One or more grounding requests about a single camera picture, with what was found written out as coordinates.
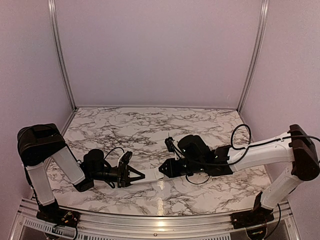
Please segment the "white remote control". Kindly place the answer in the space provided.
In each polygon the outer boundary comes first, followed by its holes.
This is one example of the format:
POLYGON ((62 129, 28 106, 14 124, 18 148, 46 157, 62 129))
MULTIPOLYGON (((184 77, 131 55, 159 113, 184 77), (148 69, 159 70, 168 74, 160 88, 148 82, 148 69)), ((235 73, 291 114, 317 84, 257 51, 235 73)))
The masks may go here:
POLYGON ((144 174, 144 178, 132 181, 132 185, 153 183, 160 181, 165 177, 165 175, 161 173, 157 168, 143 169, 139 171, 144 174))

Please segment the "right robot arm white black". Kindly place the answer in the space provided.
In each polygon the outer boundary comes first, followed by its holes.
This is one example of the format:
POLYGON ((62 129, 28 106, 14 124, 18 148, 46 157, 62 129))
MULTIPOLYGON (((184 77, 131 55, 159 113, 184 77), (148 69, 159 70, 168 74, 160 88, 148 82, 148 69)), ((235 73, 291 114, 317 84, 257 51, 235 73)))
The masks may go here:
POLYGON ((178 151, 181 158, 169 158, 159 168, 168 178, 206 173, 211 177, 231 175, 251 167, 274 163, 291 163, 279 177, 255 198, 255 206, 247 219, 258 224, 268 212, 286 198, 302 182, 312 181, 320 174, 320 164, 314 144, 298 125, 279 136, 235 147, 233 144, 211 150, 198 135, 187 135, 177 145, 169 137, 165 144, 170 152, 178 151))

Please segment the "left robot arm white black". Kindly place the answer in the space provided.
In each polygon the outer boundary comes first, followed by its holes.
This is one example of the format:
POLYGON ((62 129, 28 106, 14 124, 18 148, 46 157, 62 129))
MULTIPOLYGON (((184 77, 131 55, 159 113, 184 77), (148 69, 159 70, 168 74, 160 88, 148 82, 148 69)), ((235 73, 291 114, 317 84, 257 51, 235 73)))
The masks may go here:
POLYGON ((111 166, 100 149, 92 149, 78 160, 54 123, 36 124, 19 130, 17 150, 26 178, 37 199, 39 211, 53 223, 63 219, 49 182, 45 161, 52 160, 78 192, 94 187, 94 181, 103 181, 111 188, 128 187, 143 180, 145 174, 128 165, 132 153, 127 151, 117 166, 111 166))

